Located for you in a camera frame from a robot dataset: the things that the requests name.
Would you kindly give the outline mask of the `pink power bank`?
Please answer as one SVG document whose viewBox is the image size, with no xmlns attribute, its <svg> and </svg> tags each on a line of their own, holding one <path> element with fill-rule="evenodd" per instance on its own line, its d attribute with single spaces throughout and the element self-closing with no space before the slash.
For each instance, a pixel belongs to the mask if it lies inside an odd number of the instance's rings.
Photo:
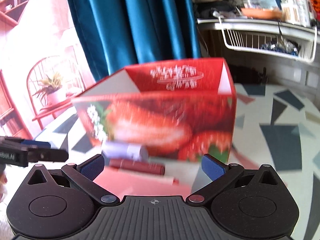
<svg viewBox="0 0 320 240">
<path fill-rule="evenodd" d="M 124 196 L 182 196 L 186 198 L 191 194 L 191 186 L 180 183 L 174 177 L 123 171 L 111 167 L 105 167 L 93 182 L 119 199 L 123 199 Z"/>
</svg>

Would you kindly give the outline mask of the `dark red tube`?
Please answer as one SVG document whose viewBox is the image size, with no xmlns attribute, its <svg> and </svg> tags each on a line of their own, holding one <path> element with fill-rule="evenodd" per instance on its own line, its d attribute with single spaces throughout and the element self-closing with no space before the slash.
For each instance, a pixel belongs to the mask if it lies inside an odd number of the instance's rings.
<svg viewBox="0 0 320 240">
<path fill-rule="evenodd" d="M 165 174 L 165 166 L 157 163 L 147 163 L 129 159 L 110 159 L 108 165 L 113 168 L 140 173 L 148 173 L 161 176 Z"/>
</svg>

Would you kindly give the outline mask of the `red strawberry cardboard box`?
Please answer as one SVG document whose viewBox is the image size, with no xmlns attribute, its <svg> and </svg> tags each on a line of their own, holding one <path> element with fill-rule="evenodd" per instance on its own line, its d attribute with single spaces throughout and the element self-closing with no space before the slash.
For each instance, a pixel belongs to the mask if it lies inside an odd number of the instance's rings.
<svg viewBox="0 0 320 240">
<path fill-rule="evenodd" d="M 228 161 L 236 93 L 223 58 L 126 66 L 72 103 L 94 145 L 139 144 L 153 157 Z"/>
</svg>

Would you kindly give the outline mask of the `pink printed backdrop cloth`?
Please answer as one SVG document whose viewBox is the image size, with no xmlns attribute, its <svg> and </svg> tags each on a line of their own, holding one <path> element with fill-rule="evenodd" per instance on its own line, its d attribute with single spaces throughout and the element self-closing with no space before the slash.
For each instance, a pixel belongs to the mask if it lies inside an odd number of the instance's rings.
<svg viewBox="0 0 320 240">
<path fill-rule="evenodd" d="M 1 0 L 1 71 L 31 135 L 54 118 L 40 117 L 47 104 L 37 93 L 42 80 L 59 77 L 57 101 L 94 83 L 67 0 Z"/>
</svg>

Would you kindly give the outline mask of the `white dressing table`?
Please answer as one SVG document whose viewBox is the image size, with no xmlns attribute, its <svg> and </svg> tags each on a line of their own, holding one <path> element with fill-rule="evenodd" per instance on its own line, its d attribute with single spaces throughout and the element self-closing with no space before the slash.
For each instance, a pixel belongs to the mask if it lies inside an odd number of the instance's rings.
<svg viewBox="0 0 320 240">
<path fill-rule="evenodd" d="M 288 23 L 249 19 L 198 19 L 205 48 L 228 63 L 266 70 L 269 83 L 299 92 L 319 105 L 319 31 Z M 296 43 L 298 56 L 262 50 L 271 41 Z"/>
</svg>

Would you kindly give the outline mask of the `blue velvet curtain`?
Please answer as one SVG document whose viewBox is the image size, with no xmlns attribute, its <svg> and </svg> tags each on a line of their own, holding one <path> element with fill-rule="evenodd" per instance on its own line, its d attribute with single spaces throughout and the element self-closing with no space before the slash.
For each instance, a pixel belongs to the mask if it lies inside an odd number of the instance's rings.
<svg viewBox="0 0 320 240">
<path fill-rule="evenodd" d="M 67 0 L 95 80 L 121 68 L 201 56 L 191 0 Z"/>
</svg>

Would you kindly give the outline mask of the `orange oval dish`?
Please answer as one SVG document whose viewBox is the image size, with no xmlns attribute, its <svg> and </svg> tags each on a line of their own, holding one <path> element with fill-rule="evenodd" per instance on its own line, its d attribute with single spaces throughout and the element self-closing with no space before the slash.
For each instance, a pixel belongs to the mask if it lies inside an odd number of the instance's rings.
<svg viewBox="0 0 320 240">
<path fill-rule="evenodd" d="M 244 16 L 260 20 L 281 20 L 283 13 L 279 9 L 242 8 Z"/>
</svg>

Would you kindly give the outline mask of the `cotton swab box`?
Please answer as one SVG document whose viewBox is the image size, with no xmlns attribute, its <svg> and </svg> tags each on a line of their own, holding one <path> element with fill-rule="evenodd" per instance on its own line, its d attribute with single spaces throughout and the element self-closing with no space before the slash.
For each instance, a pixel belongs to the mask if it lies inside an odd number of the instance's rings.
<svg viewBox="0 0 320 240">
<path fill-rule="evenodd" d="M 283 12 L 283 20 L 286 23 L 294 25 L 302 25 L 298 7 L 295 3 L 285 2 L 281 3 L 281 9 Z"/>
</svg>

